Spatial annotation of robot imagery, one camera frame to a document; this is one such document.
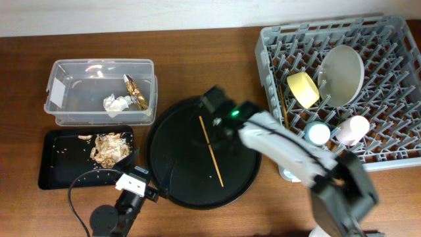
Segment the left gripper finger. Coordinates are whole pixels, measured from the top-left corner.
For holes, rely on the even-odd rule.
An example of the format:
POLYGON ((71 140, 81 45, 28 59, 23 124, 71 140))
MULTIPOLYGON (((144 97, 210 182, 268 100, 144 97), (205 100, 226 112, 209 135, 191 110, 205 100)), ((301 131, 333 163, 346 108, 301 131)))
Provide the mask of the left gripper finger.
POLYGON ((131 154, 121 160, 121 170, 124 172, 131 171, 135 165, 139 156, 139 148, 135 149, 131 154))
POLYGON ((170 186, 171 186, 171 178, 172 178, 172 172, 173 172, 173 165, 171 165, 162 182, 161 185, 159 187, 159 192, 160 192, 160 197, 164 198, 164 199, 168 199, 169 195, 170 195, 170 186))

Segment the food scraps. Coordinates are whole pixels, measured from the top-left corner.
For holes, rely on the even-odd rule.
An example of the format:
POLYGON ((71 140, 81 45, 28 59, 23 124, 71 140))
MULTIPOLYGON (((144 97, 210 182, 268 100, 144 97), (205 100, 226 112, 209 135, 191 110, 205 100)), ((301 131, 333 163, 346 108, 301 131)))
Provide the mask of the food scraps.
POLYGON ((87 161, 93 161, 102 168, 111 169, 132 152, 126 133, 108 133, 99 135, 79 135, 79 140, 87 144, 94 143, 87 161))

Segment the white tissue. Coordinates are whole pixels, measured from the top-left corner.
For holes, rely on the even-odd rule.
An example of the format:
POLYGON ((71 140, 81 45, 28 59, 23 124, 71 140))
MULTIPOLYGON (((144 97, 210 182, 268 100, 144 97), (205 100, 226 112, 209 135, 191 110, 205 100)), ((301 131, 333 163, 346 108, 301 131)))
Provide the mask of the white tissue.
POLYGON ((124 109, 128 109, 131 104, 132 98, 129 95, 115 97, 112 93, 103 100, 103 107, 111 118, 119 115, 124 109))

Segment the wooden chopstick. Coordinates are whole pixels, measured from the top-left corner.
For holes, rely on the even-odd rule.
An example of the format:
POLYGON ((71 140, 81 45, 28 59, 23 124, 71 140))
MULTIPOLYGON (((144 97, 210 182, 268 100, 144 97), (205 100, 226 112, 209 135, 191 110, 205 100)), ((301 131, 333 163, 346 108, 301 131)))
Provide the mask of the wooden chopstick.
POLYGON ((281 98, 281 102, 282 102, 282 111, 284 113, 285 127, 286 127, 286 129, 289 130, 289 121, 288 121, 287 110, 286 110, 286 105, 285 105, 285 97, 284 97, 284 93, 283 93, 281 85, 279 86, 279 91, 280 91, 280 98, 281 98))
POLYGON ((218 168, 218 164, 217 164, 217 162, 216 162, 216 158, 215 158, 215 156, 214 156, 214 152, 213 152, 213 149, 212 149, 212 146, 211 146, 211 143, 210 143, 210 140, 209 140, 208 134, 207 134, 207 130, 206 130, 206 127, 205 127, 205 124, 204 124, 204 122, 203 122, 203 118, 202 118, 202 116, 201 116, 201 115, 199 115, 199 121, 200 121, 201 128, 202 128, 202 131, 203 131, 203 134, 204 134, 204 137, 205 137, 206 143, 207 143, 207 147, 208 147, 209 152, 210 152, 210 156, 211 156, 211 158, 212 158, 212 162, 213 162, 214 168, 215 168, 215 170, 216 170, 216 173, 217 173, 218 179, 219 179, 219 181, 220 181, 220 185, 221 185, 221 187, 224 187, 224 183, 223 183, 222 177, 221 177, 221 175, 220 175, 220 171, 219 171, 219 168, 218 168))

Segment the brown snack wrapper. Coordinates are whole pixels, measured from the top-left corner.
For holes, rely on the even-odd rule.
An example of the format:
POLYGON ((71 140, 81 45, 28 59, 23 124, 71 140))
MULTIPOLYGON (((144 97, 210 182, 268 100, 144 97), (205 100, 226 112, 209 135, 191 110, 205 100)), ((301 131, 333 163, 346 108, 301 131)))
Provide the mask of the brown snack wrapper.
POLYGON ((140 92, 138 86, 134 83, 133 79, 127 74, 123 75, 123 79, 132 102, 139 108, 140 111, 147 110, 149 108, 149 104, 140 92))

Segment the yellow bowl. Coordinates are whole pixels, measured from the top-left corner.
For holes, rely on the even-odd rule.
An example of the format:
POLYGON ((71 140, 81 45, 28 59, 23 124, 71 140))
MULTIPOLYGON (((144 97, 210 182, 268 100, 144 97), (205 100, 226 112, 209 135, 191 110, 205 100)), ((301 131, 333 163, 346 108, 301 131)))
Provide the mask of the yellow bowl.
POLYGON ((287 84, 296 100, 305 109, 310 108, 320 99, 316 84, 306 72, 288 76, 287 84))

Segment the blue cup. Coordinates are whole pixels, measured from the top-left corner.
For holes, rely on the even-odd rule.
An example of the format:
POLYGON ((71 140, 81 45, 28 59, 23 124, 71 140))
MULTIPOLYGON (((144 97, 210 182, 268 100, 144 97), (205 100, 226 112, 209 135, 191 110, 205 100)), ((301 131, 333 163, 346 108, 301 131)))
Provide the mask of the blue cup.
POLYGON ((330 139, 330 129, 322 122, 314 121, 305 126, 304 139, 313 145, 324 145, 330 139))

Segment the grey round plate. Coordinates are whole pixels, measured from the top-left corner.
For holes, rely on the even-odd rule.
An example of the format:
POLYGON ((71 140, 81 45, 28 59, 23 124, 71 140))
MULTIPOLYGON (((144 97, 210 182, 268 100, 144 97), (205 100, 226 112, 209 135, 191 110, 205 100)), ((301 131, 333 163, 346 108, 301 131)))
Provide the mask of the grey round plate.
POLYGON ((342 107, 359 94, 364 81, 361 56, 347 45, 334 47, 324 57, 318 73, 318 91, 330 107, 342 107))

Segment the pink cup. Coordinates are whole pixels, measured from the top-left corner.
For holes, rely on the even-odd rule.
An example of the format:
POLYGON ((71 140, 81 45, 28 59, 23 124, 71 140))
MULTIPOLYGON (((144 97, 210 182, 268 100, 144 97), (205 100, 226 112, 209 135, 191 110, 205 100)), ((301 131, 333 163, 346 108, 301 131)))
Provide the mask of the pink cup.
POLYGON ((369 131, 370 123, 365 117, 356 115, 343 121, 338 128, 336 139, 343 145, 354 146, 369 131))

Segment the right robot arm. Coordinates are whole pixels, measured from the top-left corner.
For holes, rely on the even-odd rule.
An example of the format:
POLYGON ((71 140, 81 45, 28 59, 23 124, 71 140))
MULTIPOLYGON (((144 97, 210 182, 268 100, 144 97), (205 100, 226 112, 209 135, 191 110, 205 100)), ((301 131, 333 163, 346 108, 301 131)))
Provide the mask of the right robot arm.
POLYGON ((309 189, 316 221, 312 236, 366 236, 359 223, 377 206, 379 197, 354 153, 338 155, 316 147, 254 103, 235 104, 217 86, 201 96, 199 106, 226 136, 267 156, 309 189))

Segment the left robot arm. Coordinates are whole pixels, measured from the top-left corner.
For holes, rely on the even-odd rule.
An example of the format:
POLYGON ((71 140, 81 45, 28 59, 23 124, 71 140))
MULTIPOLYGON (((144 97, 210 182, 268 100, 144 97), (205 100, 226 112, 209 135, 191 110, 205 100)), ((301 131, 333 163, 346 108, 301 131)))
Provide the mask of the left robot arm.
POLYGON ((127 236, 146 200, 167 199, 176 162, 169 162, 164 179, 157 189, 150 187, 152 172, 134 165, 139 151, 119 161, 112 169, 117 171, 116 189, 121 191, 114 205, 101 205, 89 218, 93 236, 127 236))

